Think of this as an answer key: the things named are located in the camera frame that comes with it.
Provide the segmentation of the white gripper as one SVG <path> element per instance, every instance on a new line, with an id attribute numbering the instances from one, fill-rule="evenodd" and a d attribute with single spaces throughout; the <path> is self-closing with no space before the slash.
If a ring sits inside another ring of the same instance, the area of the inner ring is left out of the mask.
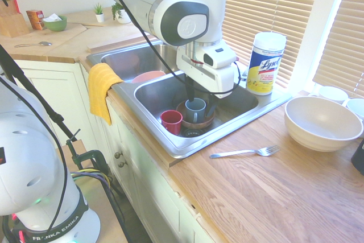
<path id="1" fill-rule="evenodd" d="M 196 56 L 189 57 L 185 47 L 177 48 L 177 67 L 185 73 L 185 88 L 189 102 L 195 99 L 194 82 L 210 93 L 206 115 L 211 116 L 218 104 L 218 98 L 231 94 L 234 86 L 236 54 L 230 47 L 197 47 Z"/>

